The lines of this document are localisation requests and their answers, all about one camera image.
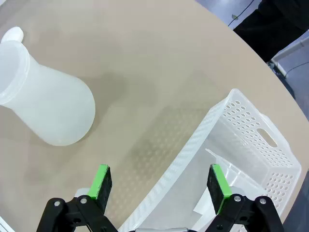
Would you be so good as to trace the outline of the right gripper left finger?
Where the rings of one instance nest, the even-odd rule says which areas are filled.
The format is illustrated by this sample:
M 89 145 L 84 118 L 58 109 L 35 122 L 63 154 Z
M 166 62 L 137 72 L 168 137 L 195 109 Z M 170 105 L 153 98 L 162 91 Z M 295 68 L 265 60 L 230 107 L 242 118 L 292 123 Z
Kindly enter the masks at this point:
M 91 232 L 116 232 L 104 215 L 112 189 L 110 167 L 100 165 L 88 193 L 73 197 L 69 202 L 51 198 L 43 211 L 38 232 L 73 232 L 86 226 Z

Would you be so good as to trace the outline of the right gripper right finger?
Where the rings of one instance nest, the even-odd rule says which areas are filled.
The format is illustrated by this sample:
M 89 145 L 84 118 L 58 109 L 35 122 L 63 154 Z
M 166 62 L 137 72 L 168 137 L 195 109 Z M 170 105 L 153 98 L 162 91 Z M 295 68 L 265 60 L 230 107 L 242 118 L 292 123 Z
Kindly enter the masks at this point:
M 250 200 L 233 194 L 220 165 L 210 165 L 207 187 L 216 213 L 207 232 L 230 232 L 235 224 L 243 225 L 248 232 L 284 231 L 272 200 L 267 196 Z

